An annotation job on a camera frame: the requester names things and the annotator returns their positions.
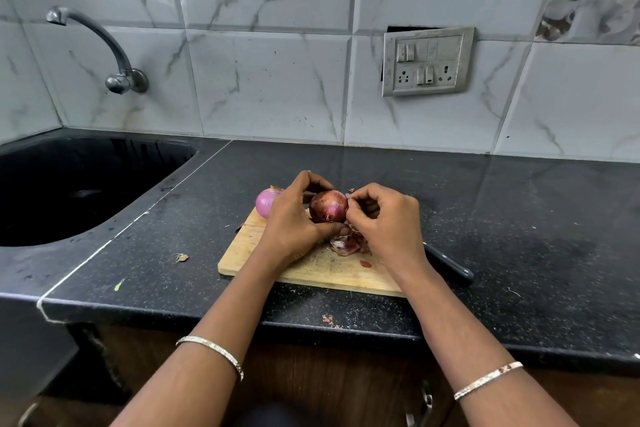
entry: person's left arm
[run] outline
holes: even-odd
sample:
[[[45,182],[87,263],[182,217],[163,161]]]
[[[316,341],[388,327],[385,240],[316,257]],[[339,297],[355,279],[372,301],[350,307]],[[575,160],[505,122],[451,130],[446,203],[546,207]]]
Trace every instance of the person's left arm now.
[[[242,364],[276,278],[316,243],[343,228],[342,223],[312,223],[303,207],[306,190],[332,188],[313,172],[300,172],[273,202],[260,243],[191,335],[218,344]],[[112,427],[217,426],[236,381],[235,368],[222,355],[200,344],[182,343]]]

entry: person's left hand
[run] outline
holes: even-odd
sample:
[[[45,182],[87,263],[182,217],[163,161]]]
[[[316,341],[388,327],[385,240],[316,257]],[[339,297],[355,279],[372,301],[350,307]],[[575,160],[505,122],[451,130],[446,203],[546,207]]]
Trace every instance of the person's left hand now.
[[[257,250],[267,253],[278,264],[278,275],[291,262],[304,257],[316,243],[347,231],[344,223],[313,223],[305,211],[303,204],[315,192],[330,189],[333,186],[324,178],[302,171],[273,201]]]

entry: pink onion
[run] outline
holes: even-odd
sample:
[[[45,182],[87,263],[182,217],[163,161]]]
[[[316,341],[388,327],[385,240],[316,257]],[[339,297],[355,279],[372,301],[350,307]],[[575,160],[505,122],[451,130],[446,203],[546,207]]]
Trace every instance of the pink onion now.
[[[347,197],[335,189],[316,194],[309,203],[309,214],[314,223],[344,223],[347,219]]]
[[[273,200],[284,191],[281,187],[270,186],[255,198],[255,210],[265,220],[269,217]]]

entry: sink basin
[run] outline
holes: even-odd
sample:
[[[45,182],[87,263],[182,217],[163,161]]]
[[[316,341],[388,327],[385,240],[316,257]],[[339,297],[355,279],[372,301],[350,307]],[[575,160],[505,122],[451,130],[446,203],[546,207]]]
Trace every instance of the sink basin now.
[[[160,140],[68,137],[0,154],[0,246],[32,246],[100,225],[195,155]]]

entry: white bangle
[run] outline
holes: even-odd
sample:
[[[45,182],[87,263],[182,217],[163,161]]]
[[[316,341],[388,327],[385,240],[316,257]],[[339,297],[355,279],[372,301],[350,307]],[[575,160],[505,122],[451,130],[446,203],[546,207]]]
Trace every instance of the white bangle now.
[[[508,372],[510,372],[512,370],[515,370],[517,368],[522,368],[522,363],[520,363],[519,361],[514,361],[513,363],[509,363],[508,365],[502,366],[502,367],[498,368],[497,370],[492,371],[491,373],[489,373],[489,375],[484,375],[482,378],[479,378],[475,382],[470,383],[469,385],[464,387],[462,390],[457,391],[453,395],[453,400],[458,401],[462,397],[464,397],[465,395],[468,395],[469,393],[471,393],[472,391],[480,388],[483,385],[486,385],[487,383],[491,382],[492,380],[495,380],[500,375],[504,375],[505,373],[508,373]]]
[[[240,363],[238,363],[238,361],[233,357],[233,355],[231,353],[229,353],[225,348],[222,348],[221,346],[218,346],[213,341],[209,341],[208,339],[201,338],[200,336],[185,336],[185,337],[181,337],[178,340],[178,342],[175,343],[175,345],[178,346],[182,342],[196,342],[196,343],[202,344],[203,346],[206,346],[207,348],[209,348],[211,350],[214,350],[216,353],[219,353],[220,355],[224,356],[224,358],[228,359],[229,363],[231,363],[231,365],[233,365],[233,367],[236,369],[236,371],[238,372],[238,377],[240,378],[240,381],[242,382],[242,380],[244,378],[244,372],[242,371],[242,367],[240,366]]]

